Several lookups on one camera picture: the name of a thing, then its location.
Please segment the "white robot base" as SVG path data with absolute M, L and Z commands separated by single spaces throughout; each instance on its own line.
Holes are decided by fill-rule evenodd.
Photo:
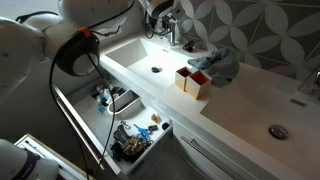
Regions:
M 0 139 L 0 180 L 56 180 L 59 165 Z

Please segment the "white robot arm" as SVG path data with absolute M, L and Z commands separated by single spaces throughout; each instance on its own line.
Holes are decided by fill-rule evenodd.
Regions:
M 0 100 L 6 100 L 43 59 L 71 76 L 86 76 L 99 63 L 100 28 L 119 27 L 140 3 L 154 19 L 178 21 L 181 0 L 58 0 L 59 11 L 0 19 Z

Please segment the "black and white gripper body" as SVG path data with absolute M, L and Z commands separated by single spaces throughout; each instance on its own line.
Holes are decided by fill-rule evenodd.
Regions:
M 143 0 L 145 9 L 145 28 L 156 31 L 159 19 L 165 31 L 173 32 L 177 22 L 185 15 L 181 0 Z

